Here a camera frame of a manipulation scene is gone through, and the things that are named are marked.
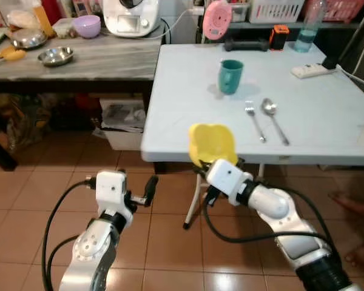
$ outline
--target metal fork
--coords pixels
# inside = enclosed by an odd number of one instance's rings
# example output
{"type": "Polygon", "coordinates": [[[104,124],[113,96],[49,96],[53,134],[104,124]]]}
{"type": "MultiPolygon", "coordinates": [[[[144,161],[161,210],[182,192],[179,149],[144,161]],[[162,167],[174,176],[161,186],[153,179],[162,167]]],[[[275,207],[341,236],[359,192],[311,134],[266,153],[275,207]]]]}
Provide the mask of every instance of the metal fork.
{"type": "Polygon", "coordinates": [[[266,142],[267,138],[264,135],[263,131],[261,130],[259,123],[256,120],[256,116],[255,116],[255,108],[254,108],[254,102],[253,101],[245,101],[245,112],[252,118],[252,120],[254,121],[256,130],[258,132],[258,134],[260,135],[259,139],[261,142],[266,142]]]}

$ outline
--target pink clock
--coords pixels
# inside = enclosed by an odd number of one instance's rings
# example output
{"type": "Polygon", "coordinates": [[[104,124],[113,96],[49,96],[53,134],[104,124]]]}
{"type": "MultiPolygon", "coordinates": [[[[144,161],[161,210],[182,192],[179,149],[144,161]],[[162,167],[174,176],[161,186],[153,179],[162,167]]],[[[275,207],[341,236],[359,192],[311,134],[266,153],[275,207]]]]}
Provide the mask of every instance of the pink clock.
{"type": "Polygon", "coordinates": [[[209,39],[220,39],[232,20],[232,7],[226,0],[212,2],[205,11],[203,31],[209,39]]]}

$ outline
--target teal cup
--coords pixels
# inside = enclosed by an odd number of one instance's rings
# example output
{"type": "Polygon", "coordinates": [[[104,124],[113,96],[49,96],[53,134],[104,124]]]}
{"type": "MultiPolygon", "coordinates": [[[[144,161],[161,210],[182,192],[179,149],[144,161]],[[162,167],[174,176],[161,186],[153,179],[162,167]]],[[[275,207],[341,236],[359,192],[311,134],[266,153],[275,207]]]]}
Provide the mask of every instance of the teal cup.
{"type": "Polygon", "coordinates": [[[218,74],[218,87],[224,94],[234,94],[240,83],[244,64],[234,59],[226,59],[221,62],[218,74]]]}

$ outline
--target water bottle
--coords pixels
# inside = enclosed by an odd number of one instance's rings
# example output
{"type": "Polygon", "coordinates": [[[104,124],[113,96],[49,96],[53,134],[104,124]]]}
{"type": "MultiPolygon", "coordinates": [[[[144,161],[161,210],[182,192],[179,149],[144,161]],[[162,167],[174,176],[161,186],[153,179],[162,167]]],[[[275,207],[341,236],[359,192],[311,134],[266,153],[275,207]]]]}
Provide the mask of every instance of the water bottle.
{"type": "Polygon", "coordinates": [[[300,53],[307,53],[311,48],[318,29],[322,23],[326,11],[325,0],[311,0],[306,12],[303,28],[295,42],[294,49],[300,53]]]}

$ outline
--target shelf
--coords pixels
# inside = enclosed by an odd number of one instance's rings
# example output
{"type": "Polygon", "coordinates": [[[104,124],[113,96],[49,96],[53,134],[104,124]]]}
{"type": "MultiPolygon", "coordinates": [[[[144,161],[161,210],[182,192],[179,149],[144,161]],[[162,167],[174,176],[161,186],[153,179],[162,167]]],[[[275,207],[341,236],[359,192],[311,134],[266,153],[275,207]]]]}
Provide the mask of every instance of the shelf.
{"type": "MultiPolygon", "coordinates": [[[[302,28],[303,22],[285,23],[289,29],[302,28]]],[[[273,28],[272,23],[250,23],[250,22],[232,22],[229,29],[269,29],[273,28]]],[[[359,23],[343,22],[323,22],[320,29],[357,29],[359,23]]]]}

